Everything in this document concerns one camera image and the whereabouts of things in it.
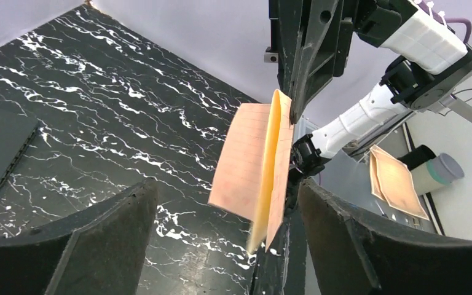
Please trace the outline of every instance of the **black cup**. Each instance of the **black cup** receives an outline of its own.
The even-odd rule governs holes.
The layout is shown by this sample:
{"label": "black cup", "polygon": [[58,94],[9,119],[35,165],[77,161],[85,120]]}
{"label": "black cup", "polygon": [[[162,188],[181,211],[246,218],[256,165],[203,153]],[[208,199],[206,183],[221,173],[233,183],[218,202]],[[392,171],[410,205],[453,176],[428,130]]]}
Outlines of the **black cup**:
{"label": "black cup", "polygon": [[402,163],[405,163],[406,166],[408,166],[408,170],[411,171],[420,166],[420,164],[426,163],[435,157],[437,157],[437,155],[435,155],[435,153],[430,148],[423,144],[406,155],[398,158],[398,160]]}

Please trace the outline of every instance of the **orange notebook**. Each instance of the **orange notebook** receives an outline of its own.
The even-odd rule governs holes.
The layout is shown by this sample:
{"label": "orange notebook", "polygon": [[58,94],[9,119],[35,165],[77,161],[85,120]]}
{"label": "orange notebook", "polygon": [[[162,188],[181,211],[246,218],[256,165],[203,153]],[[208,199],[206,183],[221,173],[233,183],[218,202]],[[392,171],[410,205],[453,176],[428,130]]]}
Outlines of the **orange notebook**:
{"label": "orange notebook", "polygon": [[294,125],[291,99],[274,91],[271,104],[243,103],[214,173],[209,204],[251,221],[247,252],[269,249],[283,220]]}

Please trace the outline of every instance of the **wall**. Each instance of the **wall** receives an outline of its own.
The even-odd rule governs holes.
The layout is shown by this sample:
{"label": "wall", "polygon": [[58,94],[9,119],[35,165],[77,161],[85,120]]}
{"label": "wall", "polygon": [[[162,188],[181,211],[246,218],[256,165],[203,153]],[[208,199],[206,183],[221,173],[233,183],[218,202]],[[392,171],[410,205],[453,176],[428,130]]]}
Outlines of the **wall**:
{"label": "wall", "polygon": [[84,0],[0,0],[0,46],[83,3]]}
{"label": "wall", "polygon": [[[468,88],[472,88],[472,77],[457,90]],[[466,100],[472,91],[458,97]],[[445,117],[426,112],[413,117],[408,125],[416,146],[426,144],[436,154],[445,152],[462,166],[464,179],[432,195],[445,234],[472,240],[472,124],[454,112]]]}
{"label": "wall", "polygon": [[[447,17],[472,20],[472,1],[434,2]],[[277,66],[263,62],[270,45],[267,0],[94,0],[93,5],[259,101],[270,101],[278,87]],[[464,34],[462,26],[455,29]],[[344,76],[315,98],[305,116],[319,126],[330,122],[368,93],[395,57],[354,37]]]}

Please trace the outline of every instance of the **robotic arm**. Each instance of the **robotic arm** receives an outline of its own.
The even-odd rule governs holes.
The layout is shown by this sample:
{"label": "robotic arm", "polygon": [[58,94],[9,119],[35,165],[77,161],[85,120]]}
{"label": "robotic arm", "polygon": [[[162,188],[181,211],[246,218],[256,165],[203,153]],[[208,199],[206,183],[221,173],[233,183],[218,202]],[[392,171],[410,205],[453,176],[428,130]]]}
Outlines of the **robotic arm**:
{"label": "robotic arm", "polygon": [[291,202],[297,184],[319,173],[348,142],[395,115],[456,100],[450,94],[472,72],[472,48],[411,0],[270,0],[269,7],[272,38],[265,61],[278,63],[280,88],[293,100],[293,124],[343,74],[354,32],[400,54],[356,105],[293,144]]}

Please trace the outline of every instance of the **marble table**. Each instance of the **marble table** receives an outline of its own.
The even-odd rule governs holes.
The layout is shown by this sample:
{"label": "marble table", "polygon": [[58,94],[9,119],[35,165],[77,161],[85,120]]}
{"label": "marble table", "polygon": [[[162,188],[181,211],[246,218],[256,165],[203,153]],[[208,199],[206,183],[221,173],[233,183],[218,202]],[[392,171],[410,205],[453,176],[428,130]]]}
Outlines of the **marble table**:
{"label": "marble table", "polygon": [[0,235],[153,176],[162,196],[138,294],[249,294],[248,222],[207,205],[244,102],[254,101],[87,6],[9,42],[0,48],[0,108],[41,127],[0,191]]}

